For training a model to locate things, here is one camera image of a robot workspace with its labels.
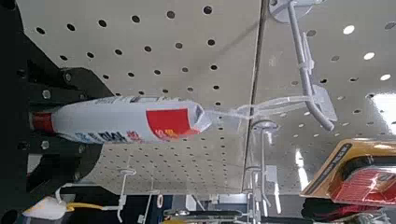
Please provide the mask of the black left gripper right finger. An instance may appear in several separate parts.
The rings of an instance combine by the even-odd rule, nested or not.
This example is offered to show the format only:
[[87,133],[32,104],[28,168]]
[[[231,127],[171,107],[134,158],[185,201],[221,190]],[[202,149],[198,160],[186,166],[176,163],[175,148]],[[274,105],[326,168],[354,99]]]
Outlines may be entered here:
[[86,68],[33,72],[29,76],[28,102],[33,111],[113,96],[111,90]]

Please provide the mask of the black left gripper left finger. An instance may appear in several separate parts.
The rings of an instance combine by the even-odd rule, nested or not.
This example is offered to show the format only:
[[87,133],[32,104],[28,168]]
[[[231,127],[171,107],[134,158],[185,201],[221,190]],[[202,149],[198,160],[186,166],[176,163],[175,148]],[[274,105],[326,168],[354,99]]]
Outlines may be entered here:
[[27,191],[52,193],[65,183],[80,180],[98,162],[101,150],[102,145],[34,133],[28,142],[27,152],[41,159],[27,176]]

